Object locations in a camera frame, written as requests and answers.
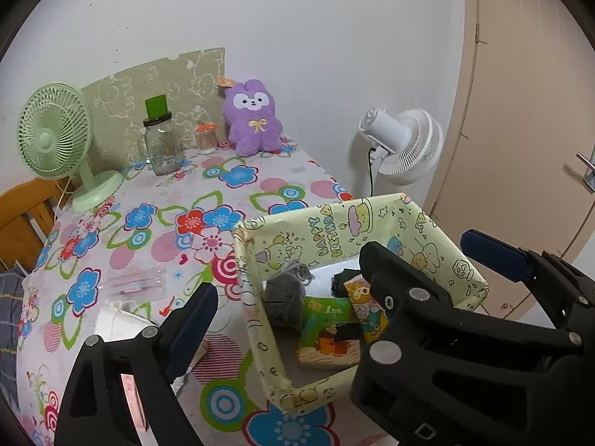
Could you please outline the black plastic bag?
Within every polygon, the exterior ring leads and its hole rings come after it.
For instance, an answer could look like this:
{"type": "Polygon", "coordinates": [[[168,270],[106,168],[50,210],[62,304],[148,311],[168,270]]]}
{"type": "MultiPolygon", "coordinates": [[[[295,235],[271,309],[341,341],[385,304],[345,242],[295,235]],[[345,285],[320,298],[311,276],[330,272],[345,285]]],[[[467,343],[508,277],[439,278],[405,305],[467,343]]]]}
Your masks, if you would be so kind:
{"type": "Polygon", "coordinates": [[[344,269],[342,272],[335,274],[331,281],[332,296],[335,298],[348,298],[347,283],[359,278],[361,278],[360,271],[354,269],[344,269]]]}

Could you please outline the white towel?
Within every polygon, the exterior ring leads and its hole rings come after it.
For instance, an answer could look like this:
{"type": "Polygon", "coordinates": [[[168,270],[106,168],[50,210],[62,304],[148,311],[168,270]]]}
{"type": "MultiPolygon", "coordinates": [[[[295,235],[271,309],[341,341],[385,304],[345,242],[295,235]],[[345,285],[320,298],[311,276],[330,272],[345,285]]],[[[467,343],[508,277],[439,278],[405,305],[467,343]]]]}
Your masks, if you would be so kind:
{"type": "MultiPolygon", "coordinates": [[[[106,305],[103,306],[99,312],[94,333],[102,337],[105,342],[124,340],[134,338],[136,334],[151,325],[152,322],[144,317],[116,308],[112,305],[106,305]]],[[[187,376],[207,354],[209,348],[210,344],[208,339],[203,338],[197,350],[194,352],[194,356],[187,367],[186,372],[176,378],[171,385],[171,388],[176,395],[180,393],[181,388],[187,382],[187,376]]]]}

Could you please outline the grey sock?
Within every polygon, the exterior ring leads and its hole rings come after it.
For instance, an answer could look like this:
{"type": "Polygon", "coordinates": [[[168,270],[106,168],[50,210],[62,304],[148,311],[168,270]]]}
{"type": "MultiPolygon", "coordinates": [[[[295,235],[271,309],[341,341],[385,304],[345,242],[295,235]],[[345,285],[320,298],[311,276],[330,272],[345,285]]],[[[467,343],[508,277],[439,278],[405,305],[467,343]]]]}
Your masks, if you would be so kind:
{"type": "Polygon", "coordinates": [[[309,268],[298,260],[285,263],[275,276],[266,281],[262,302],[271,325],[297,332],[302,330],[306,286],[312,281],[309,268]]]}

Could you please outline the clear zip bag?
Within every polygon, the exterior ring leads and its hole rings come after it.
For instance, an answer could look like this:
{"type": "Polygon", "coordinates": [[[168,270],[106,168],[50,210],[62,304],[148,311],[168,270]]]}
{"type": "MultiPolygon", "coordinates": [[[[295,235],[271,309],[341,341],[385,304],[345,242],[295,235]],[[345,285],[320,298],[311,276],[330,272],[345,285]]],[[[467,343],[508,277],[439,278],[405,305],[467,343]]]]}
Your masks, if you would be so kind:
{"type": "Polygon", "coordinates": [[[111,301],[157,301],[166,296],[167,273],[162,268],[141,270],[106,282],[104,289],[111,301]]]}

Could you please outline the cartoon bear packet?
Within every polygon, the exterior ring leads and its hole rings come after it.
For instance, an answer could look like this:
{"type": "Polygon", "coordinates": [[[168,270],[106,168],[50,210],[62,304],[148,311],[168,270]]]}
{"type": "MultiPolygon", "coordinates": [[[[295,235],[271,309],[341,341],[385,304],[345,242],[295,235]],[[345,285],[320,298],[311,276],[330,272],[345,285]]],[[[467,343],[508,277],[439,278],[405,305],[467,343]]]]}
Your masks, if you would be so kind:
{"type": "Polygon", "coordinates": [[[370,285],[362,275],[358,275],[347,281],[345,288],[364,339],[367,343],[376,341],[387,326],[388,319],[382,306],[372,297],[370,285]]]}

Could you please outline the pink paper note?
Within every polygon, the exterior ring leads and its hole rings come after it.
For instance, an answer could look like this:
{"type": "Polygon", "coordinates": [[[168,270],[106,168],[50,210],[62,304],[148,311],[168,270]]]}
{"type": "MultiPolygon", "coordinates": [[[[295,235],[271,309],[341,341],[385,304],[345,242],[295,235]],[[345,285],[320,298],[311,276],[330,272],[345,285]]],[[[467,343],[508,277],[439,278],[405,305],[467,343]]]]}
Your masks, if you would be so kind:
{"type": "Polygon", "coordinates": [[[123,385],[125,398],[129,408],[129,412],[133,421],[133,424],[137,431],[146,432],[147,422],[140,401],[139,392],[135,384],[133,375],[121,375],[121,382],[123,385]]]}

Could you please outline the yellow cartoon storage box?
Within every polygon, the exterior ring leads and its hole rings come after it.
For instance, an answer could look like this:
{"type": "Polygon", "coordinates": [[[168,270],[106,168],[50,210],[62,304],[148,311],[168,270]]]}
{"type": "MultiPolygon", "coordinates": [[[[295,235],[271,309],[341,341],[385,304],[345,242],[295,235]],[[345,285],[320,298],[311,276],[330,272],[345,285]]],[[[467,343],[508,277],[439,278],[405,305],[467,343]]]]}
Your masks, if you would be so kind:
{"type": "Polygon", "coordinates": [[[345,263],[378,242],[446,289],[455,307],[475,310],[487,282],[435,221],[404,193],[319,204],[244,220],[233,230],[241,302],[266,399],[288,415],[306,415],[349,392],[355,368],[296,388],[285,372],[262,294],[263,282],[296,260],[309,269],[345,263]]]}

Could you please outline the green orange snack packet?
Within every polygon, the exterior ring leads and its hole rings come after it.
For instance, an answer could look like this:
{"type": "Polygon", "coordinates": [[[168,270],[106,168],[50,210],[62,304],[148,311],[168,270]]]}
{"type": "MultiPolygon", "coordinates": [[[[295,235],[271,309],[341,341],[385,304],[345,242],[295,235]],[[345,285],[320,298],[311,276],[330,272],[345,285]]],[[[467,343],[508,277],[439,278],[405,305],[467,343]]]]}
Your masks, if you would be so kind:
{"type": "Polygon", "coordinates": [[[362,328],[348,298],[306,296],[297,362],[303,368],[358,365],[362,328]]]}

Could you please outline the white floor fan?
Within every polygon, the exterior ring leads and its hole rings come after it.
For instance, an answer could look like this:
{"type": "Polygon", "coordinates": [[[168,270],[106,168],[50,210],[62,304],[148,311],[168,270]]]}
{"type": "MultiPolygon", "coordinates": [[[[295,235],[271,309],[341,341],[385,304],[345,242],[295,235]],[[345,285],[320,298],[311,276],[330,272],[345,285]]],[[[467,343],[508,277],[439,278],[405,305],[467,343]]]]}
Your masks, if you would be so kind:
{"type": "Polygon", "coordinates": [[[370,108],[359,121],[359,131],[373,143],[368,158],[371,186],[379,175],[396,186],[419,181],[437,165],[444,146],[441,125],[423,109],[391,117],[370,108]]]}

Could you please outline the grey plaid pillow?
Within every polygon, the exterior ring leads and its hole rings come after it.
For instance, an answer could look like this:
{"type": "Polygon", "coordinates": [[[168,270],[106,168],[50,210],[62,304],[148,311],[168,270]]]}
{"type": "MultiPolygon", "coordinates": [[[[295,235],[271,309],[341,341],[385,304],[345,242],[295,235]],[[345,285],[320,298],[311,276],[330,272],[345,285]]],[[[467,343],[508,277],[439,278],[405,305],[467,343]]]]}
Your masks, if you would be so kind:
{"type": "Polygon", "coordinates": [[[1,392],[14,412],[19,411],[16,365],[18,323],[22,311],[22,282],[27,271],[19,264],[1,272],[0,279],[0,368],[1,392]]]}

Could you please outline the beige door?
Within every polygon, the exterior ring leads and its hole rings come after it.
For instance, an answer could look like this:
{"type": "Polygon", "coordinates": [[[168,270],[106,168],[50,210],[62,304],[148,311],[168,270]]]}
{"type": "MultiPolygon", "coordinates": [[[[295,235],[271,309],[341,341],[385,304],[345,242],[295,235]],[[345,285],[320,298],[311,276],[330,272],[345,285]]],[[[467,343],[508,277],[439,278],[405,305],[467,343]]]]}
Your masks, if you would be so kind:
{"type": "Polygon", "coordinates": [[[465,0],[455,107],[425,208],[594,271],[594,51],[561,0],[465,0]]]}

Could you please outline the floral tablecloth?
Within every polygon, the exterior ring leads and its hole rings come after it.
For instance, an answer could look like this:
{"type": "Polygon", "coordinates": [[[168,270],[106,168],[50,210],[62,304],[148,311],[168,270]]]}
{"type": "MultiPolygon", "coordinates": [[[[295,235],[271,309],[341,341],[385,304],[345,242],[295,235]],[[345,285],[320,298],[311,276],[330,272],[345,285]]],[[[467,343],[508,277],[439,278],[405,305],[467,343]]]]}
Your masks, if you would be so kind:
{"type": "Polygon", "coordinates": [[[268,403],[242,317],[232,230],[239,220],[345,200],[349,194],[295,143],[240,158],[228,143],[187,153],[176,173],[143,163],[87,213],[65,210],[24,287],[16,379],[18,418],[37,445],[54,443],[75,358],[103,306],[159,323],[212,283],[219,309],[209,351],[187,376],[180,404],[207,445],[372,445],[384,433],[341,399],[297,419],[268,403]],[[167,273],[157,301],[111,301],[105,283],[149,268],[167,273]]]}

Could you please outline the purple plush bunny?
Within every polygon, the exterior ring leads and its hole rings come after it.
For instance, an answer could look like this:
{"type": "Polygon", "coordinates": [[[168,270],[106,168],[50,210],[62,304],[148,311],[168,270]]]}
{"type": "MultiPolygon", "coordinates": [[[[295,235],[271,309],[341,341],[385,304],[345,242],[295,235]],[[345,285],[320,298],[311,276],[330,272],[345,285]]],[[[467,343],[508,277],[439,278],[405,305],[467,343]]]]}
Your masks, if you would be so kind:
{"type": "Polygon", "coordinates": [[[282,149],[282,123],[276,116],[275,100],[263,82],[249,80],[226,89],[222,115],[238,156],[282,149]]]}

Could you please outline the cotton swab jar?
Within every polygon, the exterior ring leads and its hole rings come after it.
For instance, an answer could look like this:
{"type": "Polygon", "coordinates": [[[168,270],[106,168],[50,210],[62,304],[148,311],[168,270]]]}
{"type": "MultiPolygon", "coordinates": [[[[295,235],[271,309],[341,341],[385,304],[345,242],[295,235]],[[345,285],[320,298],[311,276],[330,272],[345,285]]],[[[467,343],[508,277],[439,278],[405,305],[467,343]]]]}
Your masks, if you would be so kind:
{"type": "Polygon", "coordinates": [[[208,155],[217,150],[217,125],[213,123],[200,122],[194,128],[197,150],[200,154],[208,155]]]}

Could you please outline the glass mason jar mug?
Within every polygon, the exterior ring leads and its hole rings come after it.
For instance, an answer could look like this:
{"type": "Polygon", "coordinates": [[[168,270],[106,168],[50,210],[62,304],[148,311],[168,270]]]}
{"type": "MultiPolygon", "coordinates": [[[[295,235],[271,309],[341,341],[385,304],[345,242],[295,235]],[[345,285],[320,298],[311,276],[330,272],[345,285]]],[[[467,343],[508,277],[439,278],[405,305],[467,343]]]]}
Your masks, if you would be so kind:
{"type": "Polygon", "coordinates": [[[184,156],[171,113],[167,112],[155,119],[145,119],[143,126],[142,138],[153,172],[157,176],[163,176],[179,171],[184,156]]]}

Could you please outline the green desk fan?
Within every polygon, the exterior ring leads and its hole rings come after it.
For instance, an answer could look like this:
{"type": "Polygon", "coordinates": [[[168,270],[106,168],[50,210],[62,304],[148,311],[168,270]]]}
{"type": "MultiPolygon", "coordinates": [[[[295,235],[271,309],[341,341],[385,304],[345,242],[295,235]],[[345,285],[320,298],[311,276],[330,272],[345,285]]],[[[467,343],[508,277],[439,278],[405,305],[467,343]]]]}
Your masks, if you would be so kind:
{"type": "Polygon", "coordinates": [[[79,175],[82,185],[74,192],[77,213],[92,210],[123,183],[117,170],[95,174],[88,154],[93,121],[82,91],[72,85],[51,83],[37,89],[26,101],[17,124],[17,149],[36,176],[56,181],[79,175]]]}

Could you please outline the green cup on jar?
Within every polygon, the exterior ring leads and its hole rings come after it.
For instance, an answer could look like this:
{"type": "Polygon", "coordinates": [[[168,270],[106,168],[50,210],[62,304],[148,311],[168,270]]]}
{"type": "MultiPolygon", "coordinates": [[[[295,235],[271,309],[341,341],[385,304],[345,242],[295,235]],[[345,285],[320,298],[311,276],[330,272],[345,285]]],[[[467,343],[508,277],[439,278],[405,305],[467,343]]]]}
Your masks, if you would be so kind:
{"type": "Polygon", "coordinates": [[[144,101],[146,109],[146,117],[149,121],[159,120],[162,118],[168,118],[170,116],[170,109],[166,95],[157,95],[144,101]]]}

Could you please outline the green patterned wall board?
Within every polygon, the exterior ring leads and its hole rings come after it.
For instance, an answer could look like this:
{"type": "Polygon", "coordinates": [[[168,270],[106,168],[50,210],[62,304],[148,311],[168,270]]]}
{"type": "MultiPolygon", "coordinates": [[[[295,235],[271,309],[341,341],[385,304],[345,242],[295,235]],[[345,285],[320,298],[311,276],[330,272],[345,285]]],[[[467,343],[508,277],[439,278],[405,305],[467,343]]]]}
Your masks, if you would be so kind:
{"type": "Polygon", "coordinates": [[[200,123],[217,126],[220,141],[228,137],[222,116],[225,49],[215,47],[159,58],[100,78],[82,88],[93,118],[89,150],[92,171],[120,170],[141,161],[137,140],[144,132],[145,101],[166,96],[171,120],[184,150],[196,146],[200,123]]]}

